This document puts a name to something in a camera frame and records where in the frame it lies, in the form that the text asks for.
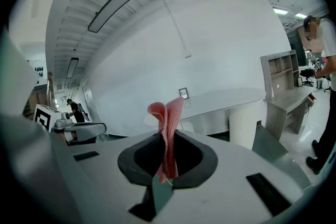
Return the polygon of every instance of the person in black shirt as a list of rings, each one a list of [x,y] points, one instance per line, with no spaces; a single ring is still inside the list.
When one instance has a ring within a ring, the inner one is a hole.
[[[73,102],[73,100],[71,99],[68,99],[67,103],[68,105],[71,106],[71,110],[72,110],[72,112],[69,115],[75,116],[75,119],[77,122],[85,122],[83,114],[78,111],[78,104]]]

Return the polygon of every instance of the wall outlet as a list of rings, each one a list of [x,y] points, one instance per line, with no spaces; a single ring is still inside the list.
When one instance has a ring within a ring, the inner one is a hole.
[[[184,52],[183,52],[183,56],[184,56],[184,58],[188,58],[188,57],[191,57],[191,51],[190,50],[184,50]]]

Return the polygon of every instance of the white t-shirt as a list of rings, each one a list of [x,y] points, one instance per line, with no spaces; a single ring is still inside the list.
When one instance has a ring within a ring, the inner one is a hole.
[[[322,41],[325,56],[336,56],[336,28],[328,19],[321,19],[319,26],[319,39]],[[330,75],[331,89],[336,91],[336,72]]]

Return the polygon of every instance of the black rectangular slot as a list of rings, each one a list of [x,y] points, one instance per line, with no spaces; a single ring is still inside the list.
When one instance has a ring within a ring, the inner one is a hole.
[[[290,207],[288,200],[261,173],[247,176],[246,179],[273,216]]]
[[[85,153],[76,154],[74,155],[74,158],[76,161],[82,161],[83,159],[89,159],[98,155],[99,154],[96,151],[89,151]]]

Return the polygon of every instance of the white pillar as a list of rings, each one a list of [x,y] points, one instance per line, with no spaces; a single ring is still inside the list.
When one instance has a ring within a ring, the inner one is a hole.
[[[257,114],[256,103],[229,110],[230,142],[252,149],[256,135]]]

